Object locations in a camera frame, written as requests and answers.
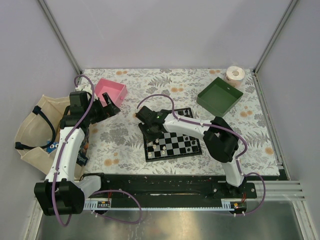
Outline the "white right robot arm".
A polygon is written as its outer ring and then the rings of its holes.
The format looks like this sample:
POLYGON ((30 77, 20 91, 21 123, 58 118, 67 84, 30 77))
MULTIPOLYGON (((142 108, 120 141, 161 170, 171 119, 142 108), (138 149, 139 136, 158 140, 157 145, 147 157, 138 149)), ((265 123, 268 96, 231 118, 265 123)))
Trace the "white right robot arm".
POLYGON ((234 159, 240 137, 223 118, 196 120, 170 110, 153 111, 146 106, 135 116, 140 120, 138 127, 148 142, 155 141, 164 133, 183 134, 202 140, 210 156, 222 165, 228 194, 239 198, 245 193, 245 177, 240 173, 234 159))

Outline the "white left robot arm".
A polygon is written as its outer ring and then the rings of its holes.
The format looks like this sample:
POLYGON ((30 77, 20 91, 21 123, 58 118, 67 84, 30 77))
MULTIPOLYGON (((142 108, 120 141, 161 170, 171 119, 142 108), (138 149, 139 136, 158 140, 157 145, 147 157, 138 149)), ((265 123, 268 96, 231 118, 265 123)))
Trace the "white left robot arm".
POLYGON ((75 182, 75 168, 89 126, 115 116, 120 109, 109 95, 102 94, 106 106, 87 91, 70 93, 70 104, 60 121, 59 143, 51 169, 44 182, 38 182, 34 194, 46 216, 80 214, 92 194, 107 195, 109 186, 97 175, 75 182))

